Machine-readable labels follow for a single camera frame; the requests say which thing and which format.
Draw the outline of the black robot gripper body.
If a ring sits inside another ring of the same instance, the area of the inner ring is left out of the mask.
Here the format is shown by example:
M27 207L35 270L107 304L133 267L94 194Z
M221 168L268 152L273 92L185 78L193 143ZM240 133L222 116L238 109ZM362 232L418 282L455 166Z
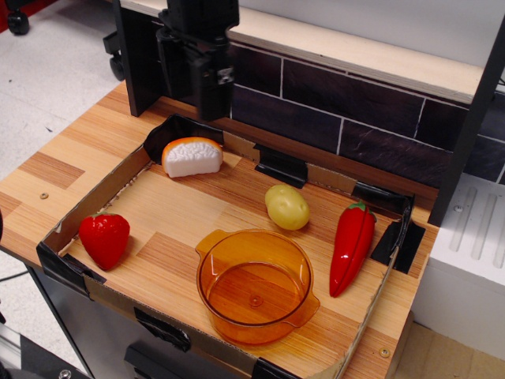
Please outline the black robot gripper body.
M196 61L203 57L233 67L234 89L227 33L240 22L237 1L168 1L159 20L156 39L170 97L196 97Z

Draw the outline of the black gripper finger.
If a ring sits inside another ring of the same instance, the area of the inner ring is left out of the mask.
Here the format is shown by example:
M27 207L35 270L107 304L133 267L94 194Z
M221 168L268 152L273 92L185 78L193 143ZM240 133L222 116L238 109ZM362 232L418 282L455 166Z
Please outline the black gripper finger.
M228 117L233 95L233 67L216 66L210 57L196 61L196 98L199 118Z

